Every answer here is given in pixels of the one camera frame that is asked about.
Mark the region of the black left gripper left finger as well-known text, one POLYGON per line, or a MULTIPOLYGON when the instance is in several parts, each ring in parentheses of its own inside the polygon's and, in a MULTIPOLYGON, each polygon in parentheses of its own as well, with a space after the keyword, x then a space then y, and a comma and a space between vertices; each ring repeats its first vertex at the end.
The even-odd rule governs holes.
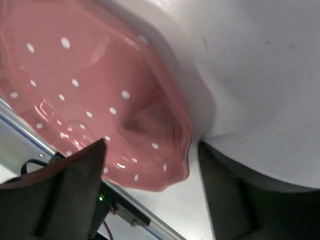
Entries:
POLYGON ((0 185, 2 240, 87 240, 107 146, 100 139, 72 156, 0 185))

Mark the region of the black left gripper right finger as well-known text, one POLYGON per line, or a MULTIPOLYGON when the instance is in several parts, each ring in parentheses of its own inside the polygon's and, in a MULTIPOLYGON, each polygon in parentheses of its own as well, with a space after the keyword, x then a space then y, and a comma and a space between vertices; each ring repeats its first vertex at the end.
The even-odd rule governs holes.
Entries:
POLYGON ((318 189, 268 177, 203 141, 198 160, 216 239, 319 239, 318 189))

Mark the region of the pink speckled plate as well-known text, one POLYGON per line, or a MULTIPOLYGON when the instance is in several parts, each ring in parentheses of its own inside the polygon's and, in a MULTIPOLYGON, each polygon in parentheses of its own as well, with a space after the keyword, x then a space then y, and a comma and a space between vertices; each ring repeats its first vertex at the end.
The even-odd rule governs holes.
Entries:
POLYGON ((3 0, 0 94, 71 156, 104 139, 102 177, 161 192, 186 180, 186 102, 147 39, 96 0, 3 0))

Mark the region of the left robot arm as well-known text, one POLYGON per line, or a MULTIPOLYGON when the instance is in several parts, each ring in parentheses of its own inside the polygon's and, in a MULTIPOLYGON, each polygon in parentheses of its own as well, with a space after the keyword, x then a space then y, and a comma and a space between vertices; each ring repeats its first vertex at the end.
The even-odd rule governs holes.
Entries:
MULTIPOLYGON (((147 216, 123 194, 98 181, 106 146, 98 141, 74 157, 54 155, 40 169, 23 171, 0 186, 3 240, 101 240, 100 226, 116 215, 149 229, 147 216)), ((221 163, 221 154, 198 146, 209 214, 218 240, 317 240, 320 192, 267 191, 251 186, 221 163)))

